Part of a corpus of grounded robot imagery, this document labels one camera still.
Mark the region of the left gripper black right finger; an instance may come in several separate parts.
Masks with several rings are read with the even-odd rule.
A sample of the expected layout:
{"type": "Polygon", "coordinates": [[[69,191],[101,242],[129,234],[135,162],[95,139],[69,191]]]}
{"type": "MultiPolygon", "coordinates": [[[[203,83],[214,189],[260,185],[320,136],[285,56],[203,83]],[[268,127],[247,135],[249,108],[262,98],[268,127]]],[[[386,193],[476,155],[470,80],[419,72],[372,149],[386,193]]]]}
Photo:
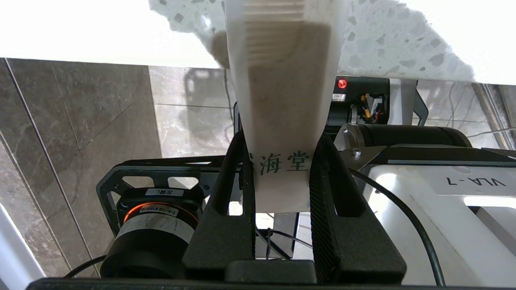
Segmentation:
{"type": "Polygon", "coordinates": [[[308,185],[318,282],[401,283],[407,265],[327,135],[317,143],[308,185]]]}

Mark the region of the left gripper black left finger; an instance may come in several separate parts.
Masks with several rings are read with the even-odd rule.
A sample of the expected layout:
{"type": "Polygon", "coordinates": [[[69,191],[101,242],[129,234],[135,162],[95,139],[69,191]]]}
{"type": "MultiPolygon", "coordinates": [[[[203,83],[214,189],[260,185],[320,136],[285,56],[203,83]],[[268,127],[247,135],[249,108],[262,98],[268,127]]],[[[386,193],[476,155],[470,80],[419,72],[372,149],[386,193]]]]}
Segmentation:
{"type": "Polygon", "coordinates": [[[256,196],[253,168],[243,131],[233,138],[214,190],[183,257],[189,280],[223,280],[238,261],[253,260],[256,249],[256,196]],[[230,197],[238,165],[243,184],[243,213],[229,216],[230,197]]]}

